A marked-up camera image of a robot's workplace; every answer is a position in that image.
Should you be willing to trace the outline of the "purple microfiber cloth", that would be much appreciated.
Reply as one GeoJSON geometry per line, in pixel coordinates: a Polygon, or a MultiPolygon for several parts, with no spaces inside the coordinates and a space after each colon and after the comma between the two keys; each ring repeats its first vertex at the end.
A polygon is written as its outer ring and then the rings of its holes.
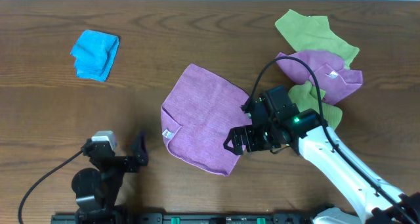
{"type": "Polygon", "coordinates": [[[161,130],[168,152],[216,175],[231,174],[239,157],[227,151],[230,129],[249,125],[240,106],[248,94],[228,80],[190,64],[161,105],[161,130]]]}

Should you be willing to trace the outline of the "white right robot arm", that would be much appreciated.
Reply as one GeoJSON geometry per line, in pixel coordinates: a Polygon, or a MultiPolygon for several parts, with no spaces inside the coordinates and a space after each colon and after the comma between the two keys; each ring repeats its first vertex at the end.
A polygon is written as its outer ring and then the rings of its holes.
{"type": "Polygon", "coordinates": [[[344,195],[362,223],[418,223],[419,194],[410,196],[373,172],[313,109],[263,125],[234,127],[224,147],[235,155],[288,145],[316,166],[344,195]]]}

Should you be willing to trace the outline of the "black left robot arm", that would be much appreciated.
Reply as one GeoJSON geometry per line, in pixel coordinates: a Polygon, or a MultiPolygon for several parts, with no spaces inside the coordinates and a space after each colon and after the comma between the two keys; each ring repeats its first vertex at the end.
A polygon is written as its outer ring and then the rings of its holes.
{"type": "Polygon", "coordinates": [[[116,205],[126,173],[136,173],[148,165],[145,135],[140,132],[130,146],[131,155],[117,156],[113,131],[98,131],[81,147],[93,168],[77,172],[72,190],[79,209],[76,223],[132,223],[133,216],[122,205],[116,205]]]}

